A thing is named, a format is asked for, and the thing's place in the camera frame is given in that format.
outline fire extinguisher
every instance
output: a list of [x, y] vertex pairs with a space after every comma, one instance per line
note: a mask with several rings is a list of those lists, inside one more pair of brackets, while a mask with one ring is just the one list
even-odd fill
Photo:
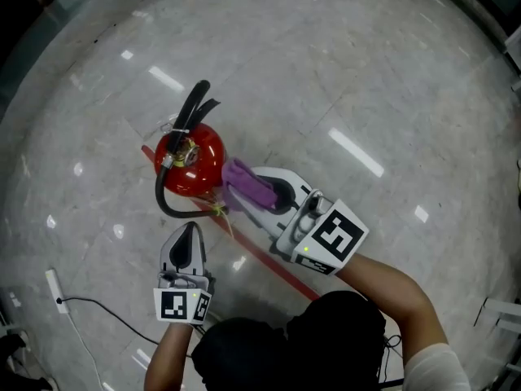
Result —
[[178, 211], [164, 198], [164, 189], [180, 196], [196, 197], [215, 203], [214, 191], [222, 185], [221, 168], [225, 147], [217, 132], [201, 123], [219, 102], [210, 99], [200, 106], [210, 89], [206, 80], [199, 81], [188, 95], [170, 133], [163, 136], [155, 150], [155, 198], [170, 217], [193, 218], [227, 213], [227, 208], [206, 211]]

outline purple towel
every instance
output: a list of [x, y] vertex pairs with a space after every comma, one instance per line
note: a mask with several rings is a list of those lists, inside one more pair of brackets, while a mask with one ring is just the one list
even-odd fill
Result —
[[222, 196], [232, 210], [243, 210], [243, 206], [234, 198], [229, 186], [237, 190], [245, 200], [261, 209], [270, 209], [277, 201], [273, 186], [257, 177], [251, 169], [237, 158], [229, 158], [221, 170]]

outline white sleeve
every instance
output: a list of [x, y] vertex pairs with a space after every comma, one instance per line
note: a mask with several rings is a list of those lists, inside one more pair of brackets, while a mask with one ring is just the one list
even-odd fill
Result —
[[405, 365], [404, 391], [471, 391], [458, 356], [445, 343], [420, 350]]

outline marble floor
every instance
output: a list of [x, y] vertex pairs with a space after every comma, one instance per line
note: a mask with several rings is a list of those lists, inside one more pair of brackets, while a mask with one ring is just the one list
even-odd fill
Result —
[[[39, 78], [22, 83], [0, 125], [0, 288], [21, 303], [8, 312], [61, 389], [99, 386], [50, 298], [50, 267], [65, 294], [99, 299], [156, 339], [165, 329], [151, 291], [160, 247], [182, 222], [156, 205], [141, 146], [155, 146], [200, 79], [221, 102], [205, 122], [230, 155], [293, 169], [341, 198], [370, 228], [359, 252], [425, 288], [475, 389], [506, 361], [516, 335], [495, 328], [494, 314], [473, 323], [485, 297], [518, 291], [519, 100], [501, 54], [449, 0], [142, 0], [51, 88]], [[38, 91], [45, 102], [34, 101]], [[269, 246], [248, 220], [230, 219]], [[217, 277], [212, 311], [274, 326], [303, 311], [306, 296], [211, 220], [199, 224]], [[279, 263], [315, 292], [347, 287]], [[102, 381], [142, 389], [137, 351], [153, 346], [88, 303], [71, 309]], [[391, 353], [387, 377], [402, 375]], [[203, 389], [190, 363], [185, 386]]]

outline white power strip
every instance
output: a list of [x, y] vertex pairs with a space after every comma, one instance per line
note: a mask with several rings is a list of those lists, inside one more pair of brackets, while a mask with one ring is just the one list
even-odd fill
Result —
[[55, 304], [56, 304], [56, 307], [58, 307], [58, 311], [61, 314], [68, 314], [69, 309], [68, 309], [67, 303], [58, 304], [56, 302], [56, 300], [58, 300], [59, 298], [61, 298], [61, 299], [65, 298], [65, 296], [62, 293], [62, 288], [59, 286], [58, 275], [56, 274], [56, 271], [55, 270], [46, 271], [46, 278], [47, 278], [47, 283], [49, 283], [50, 293], [52, 294], [52, 297], [55, 299]]

